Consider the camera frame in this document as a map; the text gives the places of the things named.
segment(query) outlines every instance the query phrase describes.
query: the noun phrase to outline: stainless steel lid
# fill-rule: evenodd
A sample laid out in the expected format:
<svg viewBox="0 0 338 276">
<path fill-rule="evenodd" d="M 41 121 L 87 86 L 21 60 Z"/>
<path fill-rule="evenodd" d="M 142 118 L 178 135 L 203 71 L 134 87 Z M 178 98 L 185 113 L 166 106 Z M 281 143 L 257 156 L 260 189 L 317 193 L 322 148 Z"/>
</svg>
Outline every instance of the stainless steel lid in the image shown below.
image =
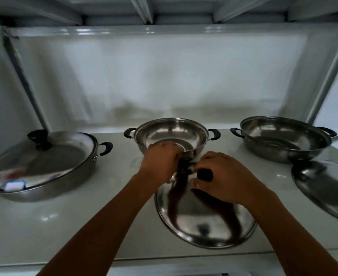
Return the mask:
<svg viewBox="0 0 338 276">
<path fill-rule="evenodd" d="M 291 173 L 298 188 L 320 208 L 338 218 L 338 163 L 305 161 Z"/>
<path fill-rule="evenodd" d="M 37 130 L 0 155 L 0 190 L 19 191 L 61 177 L 94 152 L 96 140 L 79 132 Z"/>
<path fill-rule="evenodd" d="M 254 218 L 242 205 L 192 190 L 189 180 L 195 177 L 193 165 L 180 167 L 170 182 L 156 192 L 160 218 L 171 232 L 196 246 L 227 248 L 241 244 L 255 229 Z"/>
</svg>

